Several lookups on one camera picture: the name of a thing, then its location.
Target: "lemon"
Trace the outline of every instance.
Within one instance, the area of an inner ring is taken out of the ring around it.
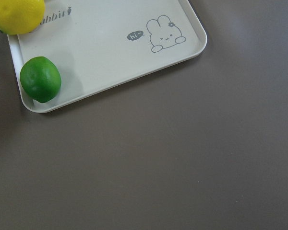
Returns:
[[[45,103],[53,99],[61,87],[57,67],[46,57],[34,57],[20,71],[20,83],[34,100]]]
[[[44,0],[0,0],[0,30],[8,35],[26,34],[43,20]]]

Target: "gray table surface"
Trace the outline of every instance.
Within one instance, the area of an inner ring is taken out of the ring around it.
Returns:
[[[0,230],[288,230],[288,0],[191,0],[204,52],[48,114],[0,33]]]

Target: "rabbit illustration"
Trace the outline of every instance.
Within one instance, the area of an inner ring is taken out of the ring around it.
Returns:
[[[161,15],[157,20],[149,20],[146,27],[150,33],[153,53],[186,41],[180,29],[166,15]]]

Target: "plastic tray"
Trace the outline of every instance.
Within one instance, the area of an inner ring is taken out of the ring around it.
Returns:
[[[8,36],[21,99],[46,113],[199,55],[206,33],[187,0],[52,0],[31,33]],[[45,56],[59,69],[59,94],[32,100],[19,74]]]

